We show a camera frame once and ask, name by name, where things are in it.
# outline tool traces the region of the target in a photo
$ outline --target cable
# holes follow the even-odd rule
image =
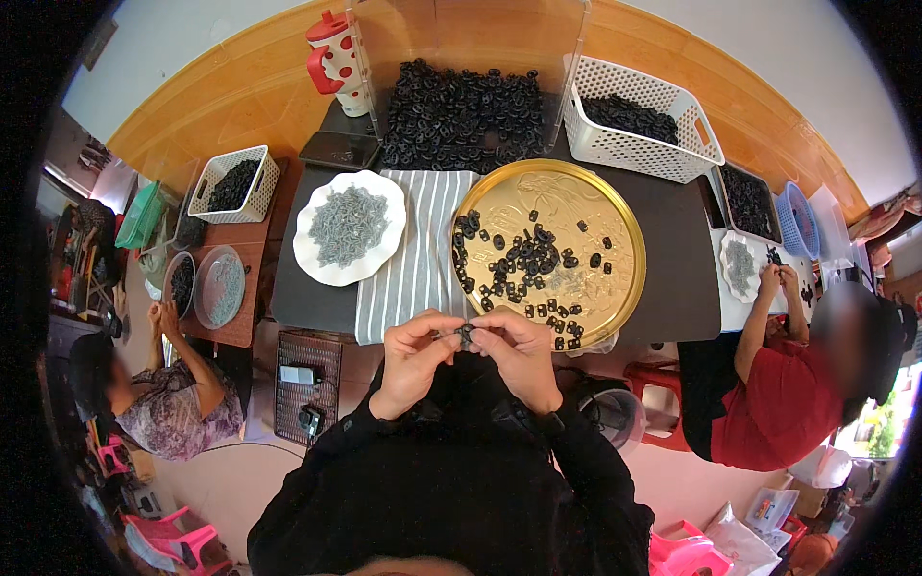
[[[224,444],[223,446],[215,446],[213,448],[206,448],[201,453],[211,452],[212,450],[220,450],[221,448],[230,448],[231,446],[269,446],[270,448],[278,448],[282,452],[287,452],[291,454],[292,456],[296,456],[297,458],[301,460],[304,459],[303,456],[301,456],[298,453],[292,452],[288,448],[282,448],[281,446],[276,446],[275,444],[266,444],[264,442],[236,442],[233,444]]]

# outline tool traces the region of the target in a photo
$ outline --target green plastic basket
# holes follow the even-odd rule
[[[115,237],[116,248],[143,248],[148,243],[163,211],[160,182],[153,182],[137,193],[124,215],[122,227]]]

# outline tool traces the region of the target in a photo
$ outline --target white ruffled plate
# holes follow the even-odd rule
[[[752,256],[752,276],[748,278],[749,289],[746,290],[745,294],[740,294],[733,284],[730,282],[730,273],[729,266],[727,262],[727,245],[731,241],[741,242],[746,245],[746,251]],[[724,281],[727,282],[727,288],[730,290],[730,294],[737,297],[739,301],[744,304],[751,304],[755,301],[755,297],[759,294],[759,260],[755,256],[755,248],[751,246],[752,241],[747,241],[746,237],[742,234],[737,233],[735,230],[727,230],[727,233],[724,234],[724,238],[720,241],[720,264],[723,269]]]
[[[387,228],[381,235],[381,243],[371,248],[359,260],[353,261],[345,268],[340,268],[338,264],[327,264],[321,267],[317,261],[320,246],[308,236],[308,231],[317,215],[317,208],[326,204],[330,194],[346,192],[350,186],[364,188],[368,194],[383,196],[387,200],[387,210],[384,212],[384,219],[388,221]],[[371,170],[337,174],[329,184],[314,190],[307,206],[298,213],[298,230],[295,232],[293,241],[294,259],[298,262],[298,266],[317,282],[330,286],[346,286],[371,276],[378,271],[381,264],[394,255],[406,225],[407,210],[404,207],[404,192],[396,182],[379,176]]]

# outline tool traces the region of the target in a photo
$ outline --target red polka dot cup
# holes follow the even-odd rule
[[[368,100],[361,85],[351,30],[345,14],[325,10],[321,20],[304,34],[313,51],[307,72],[321,94],[336,94],[347,116],[368,113]]]

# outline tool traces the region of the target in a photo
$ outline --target hand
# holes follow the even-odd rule
[[[769,316],[768,322],[765,323],[765,340],[773,338],[787,338],[785,323],[781,322],[778,316]]]
[[[549,326],[533,323],[505,306],[470,323],[477,326],[471,340],[481,354],[496,361],[509,392],[540,416],[561,407],[563,395],[550,364]]]
[[[372,394],[368,404],[374,417],[396,420],[425,397],[439,364],[454,362],[461,348],[461,335],[455,330],[464,323],[464,318],[427,310],[387,329],[381,390]],[[436,332],[442,337],[433,339]]]
[[[179,331],[179,314],[176,312],[176,302],[173,300],[160,302],[160,330],[171,342],[183,337],[183,334]]]
[[[796,301],[800,298],[800,293],[798,291],[798,271],[784,264],[778,268],[778,274],[781,276],[781,285],[785,287],[787,299]]]
[[[781,275],[778,264],[769,264],[762,270],[762,283],[759,285],[759,298],[771,300],[781,287]]]
[[[160,331],[160,316],[162,315],[162,308],[160,307],[159,302],[151,302],[150,308],[148,308],[148,324],[150,324],[150,332],[154,337],[159,338],[162,332]]]

